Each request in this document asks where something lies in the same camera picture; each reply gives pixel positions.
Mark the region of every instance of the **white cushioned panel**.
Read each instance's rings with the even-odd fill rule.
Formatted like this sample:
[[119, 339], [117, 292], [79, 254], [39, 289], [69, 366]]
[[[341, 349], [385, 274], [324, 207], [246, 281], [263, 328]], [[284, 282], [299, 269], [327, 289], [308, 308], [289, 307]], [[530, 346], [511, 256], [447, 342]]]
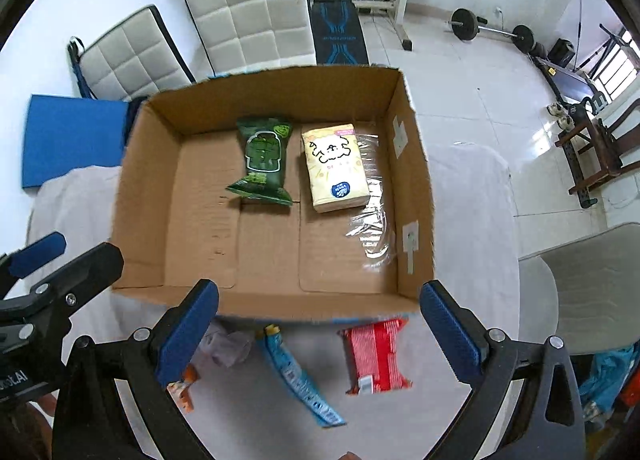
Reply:
[[306, 0], [185, 0], [216, 73], [315, 65]]
[[98, 99], [112, 101], [189, 85], [193, 77], [183, 65], [150, 7], [111, 29], [80, 58], [89, 88]]

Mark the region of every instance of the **clear plastic tape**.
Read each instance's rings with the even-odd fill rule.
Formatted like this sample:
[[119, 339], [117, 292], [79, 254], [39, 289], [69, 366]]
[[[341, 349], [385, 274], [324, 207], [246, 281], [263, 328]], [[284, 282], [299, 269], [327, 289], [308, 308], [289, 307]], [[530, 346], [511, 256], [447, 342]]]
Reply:
[[360, 239], [369, 258], [365, 268], [379, 268], [396, 256], [396, 232], [386, 218], [382, 174], [376, 156], [378, 136], [356, 133], [356, 140], [367, 176], [370, 198], [366, 207], [351, 218], [350, 230], [346, 236]]

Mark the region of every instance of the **screw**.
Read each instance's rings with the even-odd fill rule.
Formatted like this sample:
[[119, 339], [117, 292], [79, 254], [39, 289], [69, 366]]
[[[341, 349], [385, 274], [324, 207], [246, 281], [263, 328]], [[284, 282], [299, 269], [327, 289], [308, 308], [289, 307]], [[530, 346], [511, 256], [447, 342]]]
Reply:
[[553, 348], [558, 348], [558, 350], [564, 346], [564, 342], [557, 335], [552, 335], [549, 338], [549, 344], [552, 345]]
[[20, 328], [18, 337], [24, 341], [25, 339], [28, 339], [31, 334], [33, 334], [34, 329], [35, 327], [31, 323], [27, 323], [25, 326]]
[[88, 335], [81, 335], [78, 339], [76, 339], [76, 346], [78, 348], [87, 348], [89, 345], [90, 337]]
[[507, 336], [499, 328], [491, 328], [491, 330], [489, 330], [489, 337], [493, 341], [501, 343], [502, 341], [504, 341], [506, 339]]
[[146, 341], [149, 339], [151, 335], [151, 330], [149, 328], [138, 328], [135, 332], [133, 332], [133, 338], [136, 341]]

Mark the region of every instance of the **green snack package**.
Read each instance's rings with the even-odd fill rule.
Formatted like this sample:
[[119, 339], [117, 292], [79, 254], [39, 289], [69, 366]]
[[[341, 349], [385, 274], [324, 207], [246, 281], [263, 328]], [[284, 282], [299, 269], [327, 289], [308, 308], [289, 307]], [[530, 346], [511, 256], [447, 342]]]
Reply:
[[249, 117], [239, 119], [237, 124], [244, 139], [247, 175], [226, 189], [245, 198], [292, 205], [291, 196], [282, 187], [291, 123], [273, 117]]

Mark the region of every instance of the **cardboard box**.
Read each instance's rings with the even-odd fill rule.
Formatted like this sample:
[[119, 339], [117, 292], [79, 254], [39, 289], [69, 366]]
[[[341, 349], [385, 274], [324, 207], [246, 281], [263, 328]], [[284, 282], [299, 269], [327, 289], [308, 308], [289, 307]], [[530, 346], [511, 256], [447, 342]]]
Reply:
[[[285, 188], [292, 207], [238, 198], [244, 176], [236, 119], [282, 116], [295, 129]], [[346, 237], [362, 208], [319, 214], [311, 203], [302, 131], [353, 123], [379, 136], [397, 257], [371, 268]], [[417, 310], [433, 279], [433, 202], [415, 112], [391, 68], [309, 66], [217, 78], [155, 95], [124, 158], [111, 240], [124, 256], [121, 294], [176, 305], [200, 279], [218, 313], [270, 320], [380, 318]]]

